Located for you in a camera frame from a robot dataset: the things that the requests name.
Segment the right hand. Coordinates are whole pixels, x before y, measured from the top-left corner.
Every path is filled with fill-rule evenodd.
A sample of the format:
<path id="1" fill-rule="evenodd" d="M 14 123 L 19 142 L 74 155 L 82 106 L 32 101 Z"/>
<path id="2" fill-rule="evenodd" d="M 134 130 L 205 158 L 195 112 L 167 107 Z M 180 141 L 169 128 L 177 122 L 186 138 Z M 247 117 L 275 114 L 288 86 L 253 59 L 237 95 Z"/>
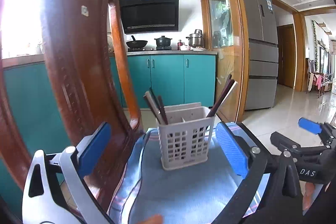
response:
<path id="1" fill-rule="evenodd" d="M 329 187 L 330 182 L 325 185 L 325 191 L 327 191 L 327 188 Z M 302 209 L 303 213 L 305 214 L 311 205 L 313 204 L 314 200 L 316 199 L 318 191 L 321 191 L 321 189 L 324 187 L 322 184 L 314 184 L 311 182 L 306 182 L 304 185 L 304 193 L 303 193 L 303 200 L 302 200 Z"/>

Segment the left hand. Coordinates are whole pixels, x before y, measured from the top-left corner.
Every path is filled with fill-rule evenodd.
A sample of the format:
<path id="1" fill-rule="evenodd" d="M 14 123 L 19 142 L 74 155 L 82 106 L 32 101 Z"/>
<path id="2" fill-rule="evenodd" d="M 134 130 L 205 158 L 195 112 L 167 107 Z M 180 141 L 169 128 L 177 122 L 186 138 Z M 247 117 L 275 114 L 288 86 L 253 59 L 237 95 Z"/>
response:
<path id="1" fill-rule="evenodd" d="M 138 224 L 163 224 L 163 216 L 160 214 L 153 215 L 152 217 L 139 222 Z"/>

